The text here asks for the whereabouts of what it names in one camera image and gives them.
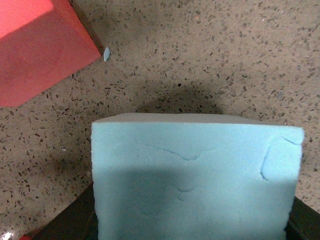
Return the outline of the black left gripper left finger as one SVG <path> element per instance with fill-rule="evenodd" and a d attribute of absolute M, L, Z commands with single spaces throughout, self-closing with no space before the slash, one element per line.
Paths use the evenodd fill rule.
<path fill-rule="evenodd" d="M 25 240 L 97 240 L 93 184 L 43 228 L 23 236 Z"/>

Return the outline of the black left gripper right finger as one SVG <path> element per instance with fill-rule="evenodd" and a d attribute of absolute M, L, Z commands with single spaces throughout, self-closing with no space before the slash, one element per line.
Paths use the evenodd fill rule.
<path fill-rule="evenodd" d="M 320 240 L 320 214 L 295 197 L 285 232 L 287 240 Z"/>

